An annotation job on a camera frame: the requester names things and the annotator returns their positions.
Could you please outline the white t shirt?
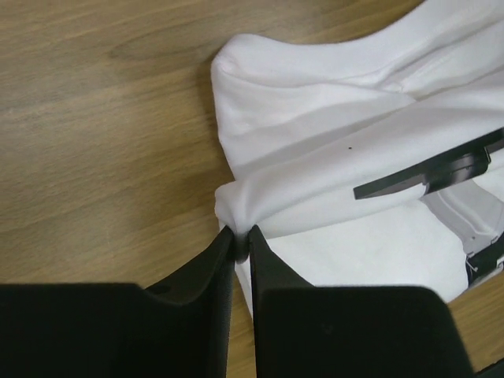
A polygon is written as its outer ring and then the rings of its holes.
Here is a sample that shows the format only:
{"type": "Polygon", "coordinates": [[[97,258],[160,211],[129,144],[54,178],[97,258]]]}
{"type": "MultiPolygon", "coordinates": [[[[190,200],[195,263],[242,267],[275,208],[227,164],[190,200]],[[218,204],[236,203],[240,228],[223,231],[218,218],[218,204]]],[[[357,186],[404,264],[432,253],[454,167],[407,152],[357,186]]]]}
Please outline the white t shirt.
{"type": "Polygon", "coordinates": [[[503,270],[502,2],[426,1],[336,44],[237,35],[211,80],[221,227],[258,226],[316,286],[450,302],[503,270]]]}

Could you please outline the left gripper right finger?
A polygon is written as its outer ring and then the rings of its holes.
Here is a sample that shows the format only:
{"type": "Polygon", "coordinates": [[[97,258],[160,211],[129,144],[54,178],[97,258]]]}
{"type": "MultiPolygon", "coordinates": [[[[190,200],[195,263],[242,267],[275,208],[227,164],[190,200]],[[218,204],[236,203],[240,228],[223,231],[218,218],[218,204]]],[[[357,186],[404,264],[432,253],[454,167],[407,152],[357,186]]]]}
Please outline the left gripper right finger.
{"type": "Polygon", "coordinates": [[[248,235],[260,377],[471,377],[444,301],[424,287],[315,287],[248,235]]]}

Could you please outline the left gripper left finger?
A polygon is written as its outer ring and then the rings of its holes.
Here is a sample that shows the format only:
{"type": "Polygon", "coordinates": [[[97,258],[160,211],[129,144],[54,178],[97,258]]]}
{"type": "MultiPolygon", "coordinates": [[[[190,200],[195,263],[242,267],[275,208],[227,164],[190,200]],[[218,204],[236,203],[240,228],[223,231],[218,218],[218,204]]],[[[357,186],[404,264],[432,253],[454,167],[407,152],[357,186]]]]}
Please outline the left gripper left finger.
{"type": "Polygon", "coordinates": [[[4,377],[223,377],[234,237],[157,283],[4,284],[4,377]]]}

